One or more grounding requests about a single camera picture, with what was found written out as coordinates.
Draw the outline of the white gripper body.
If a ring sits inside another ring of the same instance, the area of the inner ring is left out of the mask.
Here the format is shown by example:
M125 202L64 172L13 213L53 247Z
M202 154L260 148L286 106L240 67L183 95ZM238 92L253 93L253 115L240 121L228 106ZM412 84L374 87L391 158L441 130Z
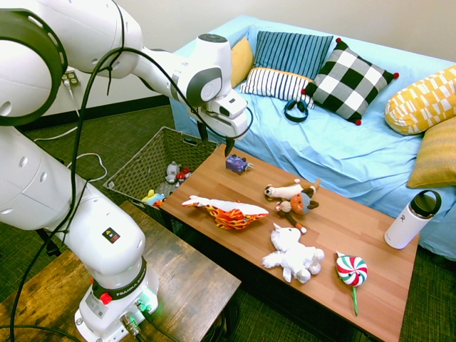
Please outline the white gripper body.
M229 138L241 139L247 130L247 101L235 90L219 96L198 108L207 126Z

